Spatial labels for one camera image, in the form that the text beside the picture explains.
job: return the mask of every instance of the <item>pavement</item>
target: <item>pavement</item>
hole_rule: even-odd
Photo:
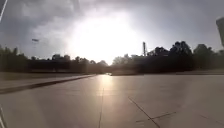
[[[23,80],[0,80],[0,94],[48,86],[91,76],[95,75],[76,75],[70,77],[36,78]]]
[[[99,75],[0,95],[8,128],[224,128],[222,75]]]

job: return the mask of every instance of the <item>dark cloud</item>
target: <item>dark cloud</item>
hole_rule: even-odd
[[[0,43],[19,47],[29,56],[63,53],[71,26],[95,10],[105,15],[127,12],[149,49],[185,40],[192,47],[205,43],[217,50],[222,47],[215,21],[224,15],[223,5],[223,0],[9,0],[0,23]],[[32,38],[41,41],[34,44]]]

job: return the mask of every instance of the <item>sky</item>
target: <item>sky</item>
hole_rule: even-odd
[[[223,48],[216,27],[223,6],[223,0],[8,0],[0,44],[28,57],[60,53],[109,64],[126,53],[141,55],[143,41],[148,51],[176,41],[216,51]]]

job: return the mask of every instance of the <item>sunlight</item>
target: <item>sunlight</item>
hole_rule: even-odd
[[[125,13],[88,16],[76,23],[69,43],[71,56],[82,56],[112,64],[114,57],[140,54],[142,40],[129,26]]]

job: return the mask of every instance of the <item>curb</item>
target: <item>curb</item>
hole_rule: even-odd
[[[68,81],[89,78],[89,77],[93,77],[93,76],[96,76],[96,75],[84,76],[84,77],[78,77],[78,78],[66,79],[66,80],[49,81],[49,82],[37,83],[37,84],[31,84],[31,85],[24,85],[24,86],[19,86],[19,87],[4,88],[4,89],[0,89],[0,94],[7,94],[7,93],[19,92],[19,91],[23,91],[23,90],[27,90],[27,89],[50,86],[50,85],[54,85],[54,84],[59,84],[59,83],[64,83],[64,82],[68,82]]]

